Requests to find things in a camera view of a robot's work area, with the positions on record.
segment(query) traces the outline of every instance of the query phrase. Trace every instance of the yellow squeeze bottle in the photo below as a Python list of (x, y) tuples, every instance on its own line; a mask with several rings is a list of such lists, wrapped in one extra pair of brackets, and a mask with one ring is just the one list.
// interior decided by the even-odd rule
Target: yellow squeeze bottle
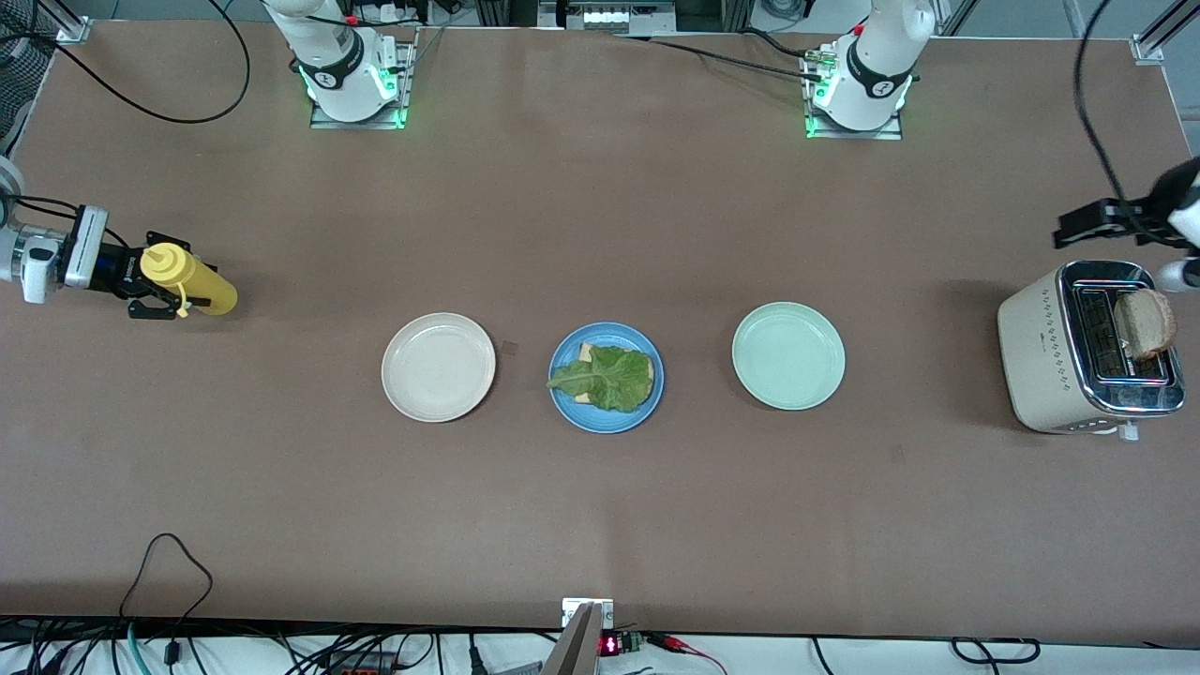
[[(232, 283), (176, 244), (150, 246), (142, 253), (140, 267), (146, 279), (184, 301), (208, 298), (211, 305), (197, 305), (206, 315), (221, 316), (238, 304), (238, 289)], [(179, 316), (187, 316), (187, 311), (180, 309)]]

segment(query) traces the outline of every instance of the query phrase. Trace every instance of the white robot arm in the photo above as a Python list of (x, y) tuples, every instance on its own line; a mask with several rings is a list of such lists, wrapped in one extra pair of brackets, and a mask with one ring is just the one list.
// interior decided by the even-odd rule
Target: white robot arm
[(80, 208), (70, 232), (24, 223), (12, 213), (24, 185), (16, 165), (0, 157), (0, 281), (20, 283), (25, 301), (35, 305), (62, 286), (89, 288), (108, 211)]
[(1200, 157), (1154, 181), (1150, 195), (1122, 204), (1108, 198), (1058, 216), (1054, 247), (1099, 237), (1134, 237), (1138, 245), (1162, 244), (1187, 251), (1168, 263), (1157, 281), (1163, 291), (1200, 291)]
[(347, 25), (337, 0), (263, 4), (295, 53), (308, 95), (326, 115), (343, 123), (362, 121), (400, 95), (396, 38), (372, 28)]
[(886, 125), (904, 104), (917, 56), (934, 35), (929, 0), (872, 0), (862, 31), (823, 44), (812, 106), (853, 131)]

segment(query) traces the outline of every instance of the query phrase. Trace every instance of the brown table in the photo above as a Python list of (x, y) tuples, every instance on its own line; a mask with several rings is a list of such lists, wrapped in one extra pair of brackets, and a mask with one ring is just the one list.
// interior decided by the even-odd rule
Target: brown table
[[(271, 25), (246, 102), (199, 127), (140, 115), (64, 60), (19, 163), (32, 193), (161, 229), (238, 285), (226, 318), (131, 322), (98, 294), (0, 297), (0, 611), (113, 614), (178, 532), (216, 575), (200, 614), (553, 626), (563, 596), (676, 631), (1200, 639), (1200, 412), (1144, 441), (1025, 430), (995, 312), (1078, 257), (1109, 195), (1075, 120), (1074, 43), (930, 44), (901, 143), (804, 138), (793, 80), (593, 34), (450, 30), (403, 132), (312, 132)], [(174, 114), (240, 82), (217, 23), (102, 23), (79, 54)], [(752, 38), (692, 38), (786, 66)], [(798, 36), (794, 44), (816, 38)], [(1130, 193), (1186, 159), (1158, 68), (1088, 67)], [(757, 405), (730, 340), (770, 300), (824, 312), (846, 378)], [(1176, 301), (1200, 364), (1200, 310)], [(409, 319), (456, 311), (500, 348), (445, 425), (383, 396)], [(576, 327), (628, 322), (666, 363), (616, 437), (544, 389)], [(167, 549), (133, 608), (200, 587)]]

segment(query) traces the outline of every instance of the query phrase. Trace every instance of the white toaster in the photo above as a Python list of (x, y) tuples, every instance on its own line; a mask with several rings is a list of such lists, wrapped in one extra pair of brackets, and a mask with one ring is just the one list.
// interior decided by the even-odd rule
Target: white toaster
[(1175, 350), (1148, 360), (1126, 357), (1112, 307), (1123, 293), (1153, 288), (1127, 262), (1076, 261), (1000, 305), (1000, 351), (1013, 411), (1048, 434), (1138, 438), (1136, 420), (1183, 406)]

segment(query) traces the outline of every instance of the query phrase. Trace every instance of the lettuce leaf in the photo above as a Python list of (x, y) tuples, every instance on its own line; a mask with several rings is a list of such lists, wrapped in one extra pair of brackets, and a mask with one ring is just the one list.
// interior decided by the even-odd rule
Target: lettuce leaf
[(600, 410), (632, 412), (650, 398), (650, 357), (620, 347), (592, 347), (592, 360), (554, 369), (546, 387), (578, 396), (587, 394)]

